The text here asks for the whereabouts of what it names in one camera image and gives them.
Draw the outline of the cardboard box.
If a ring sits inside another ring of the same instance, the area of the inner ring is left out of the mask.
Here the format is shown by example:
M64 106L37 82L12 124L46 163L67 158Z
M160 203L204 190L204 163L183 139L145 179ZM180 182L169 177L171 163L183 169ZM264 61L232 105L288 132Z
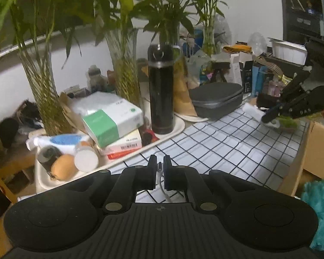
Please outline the cardboard box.
M300 196L304 184L324 180L324 125L311 122L278 191Z

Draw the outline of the tan egg-shaped pouch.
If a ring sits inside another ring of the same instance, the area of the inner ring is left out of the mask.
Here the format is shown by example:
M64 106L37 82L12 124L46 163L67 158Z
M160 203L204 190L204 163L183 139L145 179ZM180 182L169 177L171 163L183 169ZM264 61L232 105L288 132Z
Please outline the tan egg-shaped pouch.
M70 154L64 154L58 157L51 166L51 176L53 179L59 181L66 181L72 178L78 169L74 163L74 156Z

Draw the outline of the white plastic tray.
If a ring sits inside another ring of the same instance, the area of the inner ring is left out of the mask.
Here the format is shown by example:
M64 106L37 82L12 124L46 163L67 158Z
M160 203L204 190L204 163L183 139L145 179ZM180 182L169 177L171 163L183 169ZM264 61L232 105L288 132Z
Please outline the white plastic tray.
M113 168L114 166L124 162L125 160L128 160L136 155L139 155L143 152L146 152L147 150L156 147L157 145L167 141L168 139L171 139L177 135L179 135L183 130L185 129L185 122L179 118L178 116L174 117L174 129L171 133L165 134L165 135L157 135L159 138L156 142L150 143L147 146L142 147L139 150L136 150L135 152L132 152L124 157L115 159L115 160L109 160L107 156L100 156L99 157L99 166L90 172L81 172L78 171L70 180L67 181L58 181L58 180L52 180L51 177L46 173L45 169L43 169L42 165L35 160L35 187L37 193L41 193L44 191L52 190L58 186L62 186L64 184L67 184L69 182L72 182L74 180L80 179L84 176L87 176L89 174L92 174L99 170L107 170L110 168Z

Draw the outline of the white cylindrical container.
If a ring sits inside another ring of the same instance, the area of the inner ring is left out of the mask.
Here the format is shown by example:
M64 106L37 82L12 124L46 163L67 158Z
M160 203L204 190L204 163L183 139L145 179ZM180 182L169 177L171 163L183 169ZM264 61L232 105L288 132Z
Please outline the white cylindrical container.
M99 158L90 142L81 141L76 145L74 163L81 172L90 172L98 167Z

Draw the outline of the dark grey zip case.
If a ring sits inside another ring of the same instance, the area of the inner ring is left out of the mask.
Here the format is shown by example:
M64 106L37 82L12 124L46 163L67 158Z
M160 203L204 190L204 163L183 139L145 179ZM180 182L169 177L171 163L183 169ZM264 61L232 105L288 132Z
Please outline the dark grey zip case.
M197 116L220 119L240 106L243 87L230 82L212 82L189 90Z

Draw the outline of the black round brush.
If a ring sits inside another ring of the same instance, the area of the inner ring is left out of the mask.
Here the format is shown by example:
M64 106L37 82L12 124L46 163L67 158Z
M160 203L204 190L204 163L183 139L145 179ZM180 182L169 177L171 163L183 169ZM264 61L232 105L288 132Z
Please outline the black round brush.
M18 132L19 123L13 118L0 122L0 140L4 148L10 148Z

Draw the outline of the black thermos bottle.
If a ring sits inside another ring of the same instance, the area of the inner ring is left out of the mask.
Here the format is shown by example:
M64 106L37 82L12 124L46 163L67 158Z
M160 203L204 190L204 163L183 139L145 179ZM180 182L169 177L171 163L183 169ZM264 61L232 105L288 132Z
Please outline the black thermos bottle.
M174 128L174 64L181 49L172 44L151 44L147 56L151 127L156 134L169 134Z

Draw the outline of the teal mesh bath pouf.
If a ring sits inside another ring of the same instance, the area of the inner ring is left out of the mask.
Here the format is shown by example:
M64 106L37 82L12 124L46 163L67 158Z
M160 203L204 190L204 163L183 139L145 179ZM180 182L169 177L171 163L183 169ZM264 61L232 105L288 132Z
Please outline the teal mesh bath pouf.
M318 229L311 248L324 251L324 180L306 183L301 200L311 206L318 217Z

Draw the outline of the left bamboo plant vase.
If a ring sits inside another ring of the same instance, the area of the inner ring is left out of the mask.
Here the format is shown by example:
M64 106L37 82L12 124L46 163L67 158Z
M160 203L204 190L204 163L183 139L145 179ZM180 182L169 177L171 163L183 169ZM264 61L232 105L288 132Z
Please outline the left bamboo plant vase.
M0 33L8 21L43 128L50 136L72 132L52 71L53 34L61 34L69 55L78 42L76 27L94 20L94 0L0 0Z

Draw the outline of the white black grid tablecloth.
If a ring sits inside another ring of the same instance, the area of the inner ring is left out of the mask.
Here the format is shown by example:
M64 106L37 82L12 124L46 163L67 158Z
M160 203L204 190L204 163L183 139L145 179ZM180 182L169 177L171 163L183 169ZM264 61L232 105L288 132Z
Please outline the white black grid tablecloth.
M271 129L238 108L219 120L191 124L178 136L123 160L110 171L117 174L130 166L145 166L151 155L161 162L168 155L174 166L194 167L201 174L221 170L277 190L307 128L307 122L299 121L295 130Z

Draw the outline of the red white flat box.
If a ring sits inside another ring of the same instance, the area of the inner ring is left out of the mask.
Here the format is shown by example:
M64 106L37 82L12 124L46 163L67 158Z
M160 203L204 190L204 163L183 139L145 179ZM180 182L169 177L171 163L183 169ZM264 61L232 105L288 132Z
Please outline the red white flat box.
M141 148L142 140L138 129L104 148L97 146L99 154L107 157L109 160L122 158Z

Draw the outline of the white blue spray bottle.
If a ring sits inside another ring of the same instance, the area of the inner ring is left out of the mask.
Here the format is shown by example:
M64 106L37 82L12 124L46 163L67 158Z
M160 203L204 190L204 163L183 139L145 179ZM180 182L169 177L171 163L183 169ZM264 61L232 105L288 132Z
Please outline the white blue spray bottle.
M91 138L85 134L59 134L56 136L35 136L26 140L27 148L32 151L39 147L53 146L62 153L72 153L80 142L90 142Z

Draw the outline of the middle bamboo plant vase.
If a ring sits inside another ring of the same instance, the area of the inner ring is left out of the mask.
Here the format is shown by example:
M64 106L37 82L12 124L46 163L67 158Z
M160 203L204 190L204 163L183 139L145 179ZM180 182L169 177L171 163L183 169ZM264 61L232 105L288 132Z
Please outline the middle bamboo plant vase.
M141 106L136 67L138 28L134 19L147 21L145 31L163 43L176 44L178 30L194 31L187 6L191 0L95 0L96 40L106 40L114 69L116 94Z

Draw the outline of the green white tissue box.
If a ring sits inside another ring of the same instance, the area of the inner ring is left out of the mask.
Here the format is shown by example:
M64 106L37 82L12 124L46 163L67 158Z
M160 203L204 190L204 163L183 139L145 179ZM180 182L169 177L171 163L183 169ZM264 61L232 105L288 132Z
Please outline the green white tissue box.
M125 99L82 118L85 130L100 148L118 141L144 124L143 111Z

